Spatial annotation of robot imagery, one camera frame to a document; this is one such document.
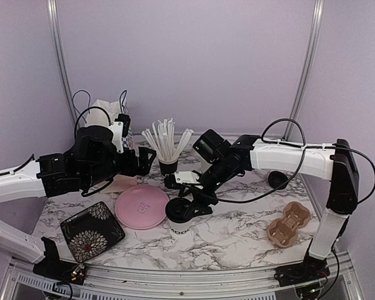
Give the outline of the stack of black lids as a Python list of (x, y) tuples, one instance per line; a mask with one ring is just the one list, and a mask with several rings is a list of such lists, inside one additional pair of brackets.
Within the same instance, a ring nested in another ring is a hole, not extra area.
[(282, 190), (288, 185), (288, 177), (280, 171), (272, 171), (267, 178), (268, 184), (273, 189)]

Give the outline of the white paper coffee cup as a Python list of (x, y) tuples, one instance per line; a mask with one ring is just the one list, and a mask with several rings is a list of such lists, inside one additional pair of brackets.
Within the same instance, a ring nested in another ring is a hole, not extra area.
[(192, 219), (186, 222), (174, 222), (168, 219), (168, 223), (173, 234), (176, 236), (183, 236), (189, 231), (192, 224)]

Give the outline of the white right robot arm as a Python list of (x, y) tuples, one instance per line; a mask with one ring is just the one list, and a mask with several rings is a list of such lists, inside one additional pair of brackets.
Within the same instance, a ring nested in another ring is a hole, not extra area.
[[(237, 269), (293, 263), (303, 258), (324, 210), (329, 183), (300, 175), (282, 191), (249, 204), (220, 203), (210, 216), (198, 217), (186, 234), (175, 237), (183, 269)], [(285, 205), (297, 201), (312, 211), (312, 220), (298, 240), (279, 249), (266, 236), (266, 227), (281, 217)]]

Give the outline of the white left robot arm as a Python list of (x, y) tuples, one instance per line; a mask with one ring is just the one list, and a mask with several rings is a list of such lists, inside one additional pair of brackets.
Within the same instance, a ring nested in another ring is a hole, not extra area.
[[(0, 219), (22, 232), (31, 234), (41, 216), (46, 198), (25, 198), (0, 204)], [(0, 248), (0, 270), (9, 265), (10, 252)]]

